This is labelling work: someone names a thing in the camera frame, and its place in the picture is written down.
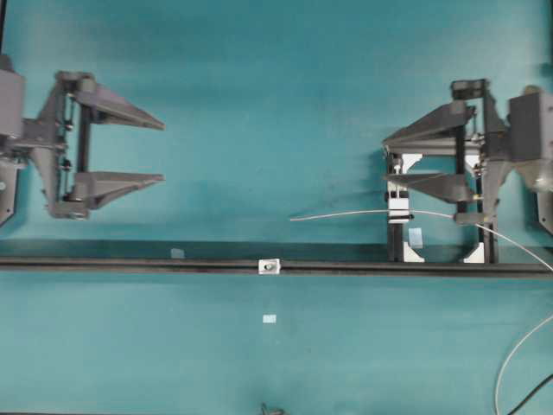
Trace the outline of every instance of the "white plastic clip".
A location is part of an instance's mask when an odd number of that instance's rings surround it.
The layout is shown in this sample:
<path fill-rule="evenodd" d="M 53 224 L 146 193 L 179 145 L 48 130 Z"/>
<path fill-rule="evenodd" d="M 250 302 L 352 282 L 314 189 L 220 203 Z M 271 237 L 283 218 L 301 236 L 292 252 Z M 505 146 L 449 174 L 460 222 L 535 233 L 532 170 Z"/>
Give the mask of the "white plastic clip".
<path fill-rule="evenodd" d="M 424 258 L 404 241 L 404 262 L 424 262 Z"/>
<path fill-rule="evenodd" d="M 484 242 L 479 242 L 478 245 L 463 259 L 465 264 L 484 264 L 486 257 L 484 254 Z"/>
<path fill-rule="evenodd" d="M 259 275 L 280 274 L 280 259 L 260 259 L 258 265 Z"/>

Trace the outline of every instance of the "black wire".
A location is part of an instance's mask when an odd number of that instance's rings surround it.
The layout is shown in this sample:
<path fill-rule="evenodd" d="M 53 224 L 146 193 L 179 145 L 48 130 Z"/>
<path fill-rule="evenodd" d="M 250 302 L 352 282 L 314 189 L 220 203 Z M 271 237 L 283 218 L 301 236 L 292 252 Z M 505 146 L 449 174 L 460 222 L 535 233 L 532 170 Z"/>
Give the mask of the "black wire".
<path fill-rule="evenodd" d="M 8 9 L 8 0 L 0 0 L 0 54 L 2 53 L 3 44 L 3 26 L 6 22 L 6 9 Z"/>
<path fill-rule="evenodd" d="M 520 402 L 516 407 L 515 409 L 513 409 L 512 411 L 510 411 L 507 415 L 514 415 L 515 413 L 518 412 L 518 410 L 520 408 L 522 408 L 524 405 L 526 405 L 526 403 L 532 399 L 532 397 L 542 388 L 544 387 L 545 385 L 547 385 L 550 381 L 553 380 L 553 374 L 550 374 L 547 378 L 545 378 L 544 380 L 542 380 L 540 382 L 539 385 L 537 385 L 533 390 L 532 392 L 528 393 L 528 396 L 526 396 L 526 398 L 524 398 L 522 400 L 522 402 Z"/>

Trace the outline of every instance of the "white bracket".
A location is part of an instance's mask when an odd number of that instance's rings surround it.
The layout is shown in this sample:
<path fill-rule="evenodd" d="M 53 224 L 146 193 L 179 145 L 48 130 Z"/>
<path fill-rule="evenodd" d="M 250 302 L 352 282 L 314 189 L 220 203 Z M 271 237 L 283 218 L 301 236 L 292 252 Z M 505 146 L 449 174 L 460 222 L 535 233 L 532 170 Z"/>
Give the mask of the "white bracket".
<path fill-rule="evenodd" d="M 424 258 L 416 253 L 409 243 L 404 241 L 404 262 L 424 262 Z"/>
<path fill-rule="evenodd" d="M 477 154 L 470 154 L 465 156 L 465 164 L 467 165 L 468 172 L 474 176 L 474 167 L 480 164 L 480 156 Z"/>
<path fill-rule="evenodd" d="M 407 173 L 411 167 L 420 162 L 423 159 L 422 154 L 403 154 L 401 156 L 404 161 L 404 165 L 401 169 L 403 174 Z"/>
<path fill-rule="evenodd" d="M 279 275 L 280 259 L 260 259 L 257 265 L 259 275 Z"/>
<path fill-rule="evenodd" d="M 463 259 L 465 264 L 484 264 L 484 242 L 479 242 L 470 254 Z"/>

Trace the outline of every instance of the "black metal bar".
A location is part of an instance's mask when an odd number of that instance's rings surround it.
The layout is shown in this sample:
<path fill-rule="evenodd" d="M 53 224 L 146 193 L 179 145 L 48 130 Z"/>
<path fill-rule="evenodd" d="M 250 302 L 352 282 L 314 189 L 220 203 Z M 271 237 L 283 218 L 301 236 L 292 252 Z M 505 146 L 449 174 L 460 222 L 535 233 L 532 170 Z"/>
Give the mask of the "black metal bar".
<path fill-rule="evenodd" d="M 77 149 L 77 171 L 88 171 L 88 158 L 90 155 L 90 131 L 92 110 L 88 106 L 80 107 L 79 122 L 79 147 Z"/>
<path fill-rule="evenodd" d="M 0 54 L 3 49 L 3 30 L 6 23 L 6 10 L 8 9 L 8 0 L 0 0 Z"/>
<path fill-rule="evenodd" d="M 465 175 L 465 138 L 466 138 L 465 126 L 456 127 L 454 129 L 455 136 L 455 173 L 457 175 Z M 467 203 L 460 201 L 457 203 L 457 213 L 466 213 Z"/>
<path fill-rule="evenodd" d="M 395 173 L 394 160 L 398 158 L 401 158 L 401 156 L 392 153 L 388 154 L 386 169 L 389 174 Z M 392 262 L 404 262 L 404 224 L 390 223 L 387 216 L 386 224 L 388 226 L 388 260 Z"/>
<path fill-rule="evenodd" d="M 487 84 L 485 85 L 485 90 L 482 93 L 482 116 L 483 116 L 483 125 L 484 125 L 484 137 L 488 139 L 490 135 L 495 134 L 494 131 L 490 131 L 490 99 L 493 97 L 490 96 Z M 480 182 L 480 189 L 477 189 L 479 195 L 482 195 L 482 188 Z M 483 212 L 483 205 L 479 203 L 480 208 L 479 212 Z M 492 224 L 486 225 L 488 229 L 497 230 L 498 222 L 497 217 L 494 219 Z M 492 233 L 484 232 L 480 229 L 480 238 L 484 242 L 484 260 L 488 264 L 496 264 L 499 262 L 499 247 L 498 247 L 498 237 Z"/>
<path fill-rule="evenodd" d="M 282 261 L 285 275 L 360 275 L 367 277 L 436 278 L 553 278 L 540 264 L 462 264 L 401 262 Z M 231 273 L 257 274 L 258 261 L 200 259 L 87 259 L 87 258 L 0 258 L 0 271 L 121 272 L 121 273 Z"/>

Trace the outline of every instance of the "gray gripper jaw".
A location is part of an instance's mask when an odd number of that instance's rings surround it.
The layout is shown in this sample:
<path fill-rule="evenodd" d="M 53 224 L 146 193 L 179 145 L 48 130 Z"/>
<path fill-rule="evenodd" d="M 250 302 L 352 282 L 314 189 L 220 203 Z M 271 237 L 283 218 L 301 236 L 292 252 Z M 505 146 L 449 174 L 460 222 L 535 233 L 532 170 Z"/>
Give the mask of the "gray gripper jaw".
<path fill-rule="evenodd" d="M 132 125 L 164 130 L 165 124 L 146 111 L 137 108 L 125 98 L 97 83 L 93 77 L 79 82 L 75 100 L 93 109 L 94 124 Z"/>
<path fill-rule="evenodd" d="M 467 106 L 464 101 L 455 100 L 439 106 L 413 124 L 396 131 L 383 141 L 383 145 L 390 148 L 393 153 L 396 145 L 451 137 L 451 130 L 465 125 L 473 115 L 472 106 Z"/>
<path fill-rule="evenodd" d="M 474 200 L 474 192 L 468 187 L 464 175 L 447 175 L 444 173 L 386 175 L 385 180 L 405 188 L 412 188 L 448 203 Z"/>
<path fill-rule="evenodd" d="M 83 201 L 88 209 L 99 209 L 130 192 L 164 180 L 163 175 L 95 171 L 77 173 L 70 200 Z"/>

